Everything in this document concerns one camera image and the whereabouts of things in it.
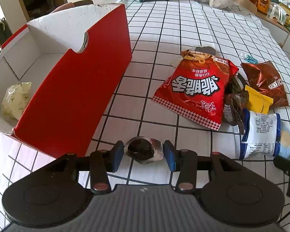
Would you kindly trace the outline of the small dark round snack packet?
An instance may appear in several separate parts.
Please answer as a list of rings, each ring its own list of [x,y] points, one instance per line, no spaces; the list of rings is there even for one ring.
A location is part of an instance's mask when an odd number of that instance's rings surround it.
[[[124,153],[141,165],[147,165],[164,159],[163,143],[144,136],[130,139],[125,144]]]

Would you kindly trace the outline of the blue and white snack bag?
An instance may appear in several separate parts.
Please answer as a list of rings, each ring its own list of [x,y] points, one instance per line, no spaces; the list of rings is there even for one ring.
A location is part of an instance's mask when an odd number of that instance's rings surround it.
[[[290,130],[281,121],[279,114],[263,114],[244,110],[244,135],[239,158],[253,154],[281,156],[290,160]]]

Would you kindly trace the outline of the large red chip bag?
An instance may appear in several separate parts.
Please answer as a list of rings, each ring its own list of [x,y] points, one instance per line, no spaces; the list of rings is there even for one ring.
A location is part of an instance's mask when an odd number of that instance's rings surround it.
[[[239,68],[228,59],[194,50],[183,51],[181,56],[151,100],[201,126],[219,130],[225,88]]]

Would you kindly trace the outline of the yellow snack packet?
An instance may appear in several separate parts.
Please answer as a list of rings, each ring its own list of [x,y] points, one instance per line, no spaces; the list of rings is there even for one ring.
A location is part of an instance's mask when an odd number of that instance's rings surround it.
[[[245,91],[249,95],[246,108],[256,113],[268,114],[269,108],[273,104],[273,98],[259,93],[248,85],[245,85]]]

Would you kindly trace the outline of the brown Oreo snack bag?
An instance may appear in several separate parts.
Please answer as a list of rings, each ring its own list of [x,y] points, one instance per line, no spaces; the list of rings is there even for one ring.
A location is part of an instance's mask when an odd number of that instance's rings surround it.
[[[270,108],[289,106],[283,81],[271,61],[263,63],[241,63],[250,87],[273,99]]]

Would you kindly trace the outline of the chocolate ice-cream shaped snack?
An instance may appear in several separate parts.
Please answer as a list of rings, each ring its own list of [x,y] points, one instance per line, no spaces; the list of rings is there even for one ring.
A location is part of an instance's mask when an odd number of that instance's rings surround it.
[[[202,53],[207,53],[209,55],[216,55],[217,53],[216,49],[212,46],[197,46],[194,50]]]

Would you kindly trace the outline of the blue candy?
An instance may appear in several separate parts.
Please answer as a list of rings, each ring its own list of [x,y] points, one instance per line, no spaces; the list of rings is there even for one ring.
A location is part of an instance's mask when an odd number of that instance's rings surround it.
[[[245,59],[247,62],[249,63],[252,63],[252,64],[257,64],[259,63],[257,59],[255,59],[254,57],[248,55],[248,54],[245,54],[245,53],[240,53],[239,54],[240,58],[241,59]]]

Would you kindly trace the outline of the red and white cardboard box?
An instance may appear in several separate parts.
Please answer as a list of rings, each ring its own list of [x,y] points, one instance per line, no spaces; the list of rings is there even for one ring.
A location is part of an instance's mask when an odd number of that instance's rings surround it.
[[[86,154],[132,59],[123,4],[84,5],[29,21],[0,52],[0,132],[58,158]],[[30,82],[19,119],[1,107],[8,87]]]

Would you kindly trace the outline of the pale yellow snack bag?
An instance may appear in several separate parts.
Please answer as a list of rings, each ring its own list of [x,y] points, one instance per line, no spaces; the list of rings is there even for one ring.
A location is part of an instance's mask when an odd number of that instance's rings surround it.
[[[19,120],[29,103],[31,86],[31,82],[21,82],[10,86],[2,100],[2,113]]]

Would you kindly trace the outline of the white sideboard cabinet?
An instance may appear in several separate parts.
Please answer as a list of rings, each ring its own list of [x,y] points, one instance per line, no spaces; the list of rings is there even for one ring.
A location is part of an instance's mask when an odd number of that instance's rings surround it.
[[[264,14],[257,12],[256,16],[261,20],[261,23],[270,31],[270,34],[277,44],[284,51],[290,60],[290,31],[279,23],[275,23],[268,19]]]

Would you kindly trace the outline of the yellow-lidded container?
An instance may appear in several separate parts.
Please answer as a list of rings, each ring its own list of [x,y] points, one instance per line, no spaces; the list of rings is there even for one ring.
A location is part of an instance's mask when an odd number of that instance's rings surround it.
[[[290,8],[283,3],[278,4],[277,20],[282,26],[290,26]]]

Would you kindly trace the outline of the wooden chair with pink cloth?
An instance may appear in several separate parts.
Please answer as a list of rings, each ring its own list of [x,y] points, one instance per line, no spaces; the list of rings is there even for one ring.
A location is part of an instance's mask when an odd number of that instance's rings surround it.
[[[71,9],[74,7],[84,6],[84,5],[92,5],[93,3],[94,2],[92,0],[81,0],[81,1],[76,1],[76,2],[69,2],[69,3],[65,3],[63,5],[60,5],[55,10],[53,10],[51,13],[59,12],[61,10],[65,10],[65,9]]]

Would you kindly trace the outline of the pink cloth on chair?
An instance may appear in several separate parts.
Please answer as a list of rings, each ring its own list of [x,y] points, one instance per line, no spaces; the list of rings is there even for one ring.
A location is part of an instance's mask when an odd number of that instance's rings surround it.
[[[71,9],[75,7],[74,3],[69,2],[69,3],[65,3],[63,5],[60,5],[59,7],[57,7],[55,10],[53,10],[51,13],[55,13],[55,12],[59,12],[61,10],[65,10],[65,9]]]

